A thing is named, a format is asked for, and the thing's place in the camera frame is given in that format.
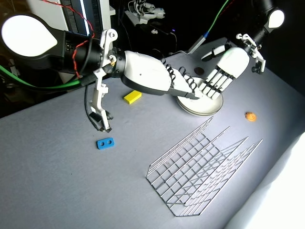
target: white light strip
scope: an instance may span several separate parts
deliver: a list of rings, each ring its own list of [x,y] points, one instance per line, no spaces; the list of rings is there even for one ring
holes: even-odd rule
[[[83,0],[80,0],[80,2],[81,2],[81,11],[82,11],[82,15],[84,16],[85,19],[87,19],[84,2],[83,2]],[[86,20],[84,20],[84,22],[85,22],[85,28],[86,28],[87,35],[89,35],[88,23],[87,23]]]

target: yellow sponge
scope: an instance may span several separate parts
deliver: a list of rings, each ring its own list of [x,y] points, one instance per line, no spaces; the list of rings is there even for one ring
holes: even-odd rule
[[[133,91],[124,97],[124,100],[128,102],[128,104],[132,104],[134,101],[139,99],[142,96],[141,92]]]

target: gray table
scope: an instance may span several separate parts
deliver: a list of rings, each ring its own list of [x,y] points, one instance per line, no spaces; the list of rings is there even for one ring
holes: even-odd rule
[[[202,63],[200,57],[224,42],[167,62],[193,76],[196,66],[208,73],[219,58]],[[245,147],[264,141],[203,215],[174,217],[145,175],[151,162],[208,117],[186,113],[168,95],[143,94],[128,105],[122,97],[131,90],[109,79],[103,101],[114,115],[109,134],[98,133],[86,118],[84,89],[0,120],[0,228],[222,228],[305,130],[305,98],[268,69],[252,74],[252,64],[225,91],[224,105],[205,134],[212,138],[231,126],[216,142],[219,148],[246,136]],[[245,119],[247,111],[257,114],[257,122]],[[96,141],[106,137],[114,138],[115,147],[98,150]]]

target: blue block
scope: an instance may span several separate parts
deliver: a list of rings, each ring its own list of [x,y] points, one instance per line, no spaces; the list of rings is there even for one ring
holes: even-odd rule
[[[114,140],[112,137],[105,138],[96,142],[98,149],[106,149],[114,146]]]

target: metal wire rack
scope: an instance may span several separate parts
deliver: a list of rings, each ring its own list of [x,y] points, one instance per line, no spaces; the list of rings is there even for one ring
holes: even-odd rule
[[[248,137],[219,150],[203,131],[213,117],[153,162],[146,178],[175,216],[197,216],[262,142],[242,152]]]

